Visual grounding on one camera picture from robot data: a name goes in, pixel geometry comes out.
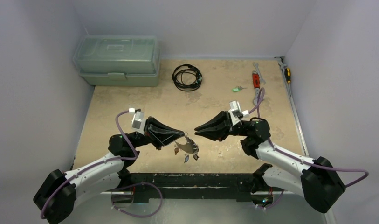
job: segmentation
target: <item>speckled work surface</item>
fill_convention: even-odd
[[[162,60],[160,82],[157,87],[97,86],[83,126],[74,167],[84,166],[108,153],[110,136],[119,131],[115,116],[129,107],[141,108],[146,117],[152,116],[167,126],[185,131],[199,145],[199,159],[190,155],[184,163],[185,152],[174,155],[174,143],[156,150],[151,144],[137,148],[140,156],[129,167],[131,172],[161,173],[252,173],[263,164],[244,154],[240,136],[229,136],[223,142],[195,136],[194,128],[209,121],[220,111],[229,110],[229,102],[238,100],[241,108],[253,108],[255,95],[252,86],[253,60]],[[294,117],[277,61],[259,60],[259,69],[266,81],[262,85],[265,100],[261,117],[268,120],[272,140],[297,154],[303,154],[295,128]],[[202,86],[193,92],[176,89],[172,82],[173,70],[190,63],[203,74]],[[247,87],[232,92],[235,86]],[[121,116],[124,131],[132,132],[131,115]]]

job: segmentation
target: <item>cable connector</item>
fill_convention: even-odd
[[[136,114],[136,109],[134,109],[133,107],[129,108],[129,114],[131,115]]]

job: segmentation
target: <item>storage box lid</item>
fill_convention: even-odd
[[[151,62],[156,43],[154,36],[86,35],[74,60]]]

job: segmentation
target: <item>purple cable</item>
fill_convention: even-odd
[[[122,137],[125,139],[125,141],[128,143],[129,147],[132,149],[133,153],[134,153],[134,157],[114,157],[114,158],[109,158],[109,159],[106,159],[107,162],[110,162],[110,161],[114,161],[114,160],[136,160],[138,158],[138,154],[133,146],[133,144],[130,142],[129,138],[126,136],[126,134],[124,133],[124,131],[122,130],[120,124],[119,124],[119,121],[118,121],[118,118],[123,115],[123,114],[126,114],[128,113],[129,111],[124,111],[124,112],[121,112],[119,113],[116,117],[115,117],[115,123],[119,129],[119,131],[121,132],[122,134]],[[104,161],[100,161],[100,162],[97,162],[97,163],[94,163],[92,165],[89,165],[87,167],[85,167],[84,169],[78,171],[78,173],[76,175],[73,175],[72,177],[70,177],[69,179],[67,179],[65,182],[63,182],[58,188],[56,188],[56,190],[51,194],[51,196],[49,196],[49,198],[47,199],[47,201],[45,202],[44,206],[42,207],[41,209],[41,219],[46,219],[44,214],[45,214],[45,210],[47,209],[47,206],[48,204],[51,202],[52,198],[68,183],[70,183],[70,181],[72,181],[76,176],[78,177],[79,175],[81,175],[82,173],[96,167],[96,166],[99,166],[99,165],[102,165],[102,164],[105,164]],[[156,212],[159,211],[160,207],[162,206],[162,193],[160,192],[160,190],[153,184],[151,183],[137,183],[137,184],[133,184],[133,185],[130,185],[128,187],[133,187],[133,186],[137,186],[137,185],[142,185],[142,184],[146,184],[146,185],[150,185],[150,186],[153,186],[155,187],[159,194],[160,194],[160,205],[158,207],[158,209],[151,213],[151,214],[155,214]]]
[[[124,211],[124,210],[122,210],[122,209],[120,209],[120,208],[118,208],[117,206],[115,206],[115,204],[114,204],[114,202],[113,202],[113,200],[112,200],[112,197],[111,197],[111,204],[112,204],[112,207],[115,209],[115,210],[117,210],[117,211],[120,211],[120,212],[122,212],[122,213],[124,213],[124,214],[126,214],[126,215],[129,215],[129,216],[132,216],[132,217],[136,217],[136,218],[148,218],[148,217],[151,217],[151,216],[153,216],[153,215],[155,215],[159,210],[160,210],[160,208],[162,207],[162,192],[159,190],[159,188],[157,187],[157,186],[155,186],[155,185],[153,185],[152,183],[136,183],[136,184],[132,184],[132,185],[129,185],[129,186],[126,186],[126,187],[124,187],[124,188],[117,188],[117,189],[114,189],[114,190],[123,190],[123,189],[127,189],[127,188],[131,188],[131,187],[134,187],[134,186],[138,186],[138,185],[149,185],[149,186],[151,186],[151,187],[154,187],[157,191],[158,191],[158,193],[159,193],[159,195],[160,195],[160,203],[159,203],[159,206],[158,206],[158,208],[153,212],[153,213],[150,213],[150,214],[148,214],[148,215],[136,215],[136,214],[132,214],[132,213],[129,213],[129,212],[127,212],[127,211]]]
[[[301,159],[299,158],[296,158],[295,156],[293,155],[290,155],[284,151],[281,151],[280,149],[278,149],[277,147],[275,147],[275,145],[273,144],[272,140],[269,138],[268,139],[269,141],[269,144],[276,150],[278,151],[279,153],[285,155],[285,156],[288,156],[289,158],[292,158],[298,162],[302,162]],[[362,175],[360,178],[348,183],[345,185],[346,188],[360,182],[361,180],[365,179],[367,176],[369,176],[369,172],[365,169],[347,169],[347,168],[333,168],[333,167],[325,167],[325,166],[320,166],[320,165],[317,165],[317,164],[313,164],[313,163],[309,163],[309,162],[306,162],[306,161],[303,161],[303,164],[306,164],[308,166],[312,166],[312,167],[316,167],[316,168],[319,168],[319,169],[324,169],[324,170],[329,170],[329,171],[337,171],[337,172],[360,172],[360,173],[365,173],[364,175]]]
[[[254,108],[252,108],[248,113],[252,113],[254,112],[256,109],[258,109],[258,117],[259,117],[259,105],[261,105],[261,102],[263,100],[263,97],[265,96],[265,89],[262,87],[260,90],[259,90],[259,93],[258,93],[258,103],[256,104],[256,106]]]

